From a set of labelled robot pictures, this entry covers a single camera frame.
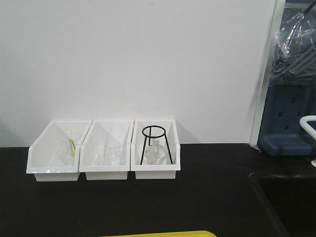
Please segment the sink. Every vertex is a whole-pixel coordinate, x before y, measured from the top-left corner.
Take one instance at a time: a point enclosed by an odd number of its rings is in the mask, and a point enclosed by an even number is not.
[[[254,186],[280,236],[316,237],[316,177],[266,175]]]

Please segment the glassware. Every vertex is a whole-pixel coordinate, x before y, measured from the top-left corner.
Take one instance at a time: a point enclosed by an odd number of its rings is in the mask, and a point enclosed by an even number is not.
[[[147,164],[162,164],[167,155],[165,146],[160,145],[159,139],[153,139],[152,145],[145,149],[145,161]]]
[[[67,136],[59,138],[62,161],[67,165],[74,165],[76,143],[81,138],[81,133],[77,131],[67,131],[65,133]]]
[[[95,165],[120,165],[121,148],[119,142],[109,142],[104,148],[98,150]]]

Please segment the clear plastic bag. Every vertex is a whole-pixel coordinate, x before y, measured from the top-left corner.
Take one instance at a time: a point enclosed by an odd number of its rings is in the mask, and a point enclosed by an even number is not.
[[[289,4],[284,9],[269,86],[316,86],[315,4]]]

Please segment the yellow container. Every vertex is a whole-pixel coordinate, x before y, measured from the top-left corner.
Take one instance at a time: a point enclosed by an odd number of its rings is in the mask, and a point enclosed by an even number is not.
[[[185,231],[185,232],[127,235],[127,236],[116,236],[116,237],[216,237],[216,235],[208,231]]]

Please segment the white plastic tray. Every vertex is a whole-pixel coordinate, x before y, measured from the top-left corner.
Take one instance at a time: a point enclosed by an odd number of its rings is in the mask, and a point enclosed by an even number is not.
[[[140,164],[145,139],[142,130],[150,125],[158,125],[166,129],[173,164],[168,155],[160,165],[148,165],[145,161]],[[163,137],[160,141],[165,146]],[[175,179],[176,171],[180,169],[180,143],[175,120],[136,120],[131,145],[131,170],[135,171],[136,179]]]
[[[52,121],[30,146],[26,172],[34,174],[37,181],[76,181],[79,173],[80,146],[92,121]],[[76,131],[81,137],[76,141],[74,164],[63,162],[60,155],[60,137]]]
[[[97,120],[92,123],[80,153],[79,170],[85,172],[87,180],[127,179],[127,173],[130,170],[130,143],[133,125],[133,120]],[[121,144],[119,165],[96,164],[98,150],[111,141]]]

